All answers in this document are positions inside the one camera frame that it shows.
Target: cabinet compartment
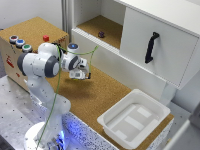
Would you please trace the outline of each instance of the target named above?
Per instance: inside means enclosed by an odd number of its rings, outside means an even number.
[[[154,41],[153,61],[146,64],[145,56],[153,32],[160,37]],[[197,41],[198,38],[191,34],[127,8],[120,54],[179,86]]]
[[[72,28],[97,37],[100,31],[105,33],[102,41],[120,48],[126,6],[114,0],[74,0]]]

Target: white wall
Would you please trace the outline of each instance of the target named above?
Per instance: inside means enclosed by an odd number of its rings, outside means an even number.
[[[173,102],[192,112],[200,102],[200,71],[177,93]]]
[[[0,0],[0,29],[36,16],[61,29],[61,0]]]

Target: gray floor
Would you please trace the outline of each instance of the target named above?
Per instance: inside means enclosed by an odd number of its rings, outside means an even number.
[[[1,57],[1,52],[0,52],[0,78],[4,77],[6,75],[5,69],[4,69],[4,64],[3,60]]]

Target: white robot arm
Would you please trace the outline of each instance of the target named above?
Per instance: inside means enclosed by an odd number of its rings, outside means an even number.
[[[38,54],[23,53],[19,56],[17,62],[18,67],[23,75],[28,77],[28,81],[26,81],[26,84],[29,88],[31,98],[33,100],[41,102],[42,105],[47,108],[45,114],[46,121],[53,106],[55,93],[45,77],[52,78],[58,74],[59,61],[61,61],[61,68],[63,69],[63,71],[70,73],[70,78],[86,79],[86,75],[87,73],[89,73],[87,60],[80,58],[77,55],[77,53],[80,53],[78,45],[69,44],[69,52],[67,55],[63,54],[61,49],[59,49],[59,51],[60,56],[58,53],[58,47],[56,45],[43,43],[38,48]],[[71,103],[68,99],[60,95],[57,96],[53,113],[48,121],[46,130],[43,134],[43,138],[40,142],[40,148],[42,148],[43,150],[51,149],[49,143],[55,142],[55,139],[58,138],[57,136],[63,130],[62,115],[68,113],[70,107]],[[42,135],[43,129],[44,126],[43,128],[41,128],[34,139],[36,141],[36,144]]]

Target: cork surface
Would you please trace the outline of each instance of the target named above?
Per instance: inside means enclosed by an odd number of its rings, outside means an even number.
[[[115,23],[103,16],[98,16],[92,20],[78,25],[77,27],[97,38],[99,38],[98,33],[100,31],[104,32],[105,37],[99,39],[120,49],[123,29],[122,25]]]
[[[44,43],[43,35],[49,36],[49,43],[68,36],[66,32],[40,17],[32,18],[0,31],[0,36],[7,42],[9,42],[9,37],[12,35],[17,35],[19,39],[24,39],[26,44],[30,44],[35,52],[37,52],[38,46]]]
[[[47,80],[56,89],[58,76]],[[130,92],[131,89],[95,67],[90,80],[76,81],[69,78],[69,73],[61,73],[59,94],[70,100],[70,111],[120,150],[125,149],[105,134],[97,118]],[[145,150],[172,119],[173,115],[168,115],[136,150]]]

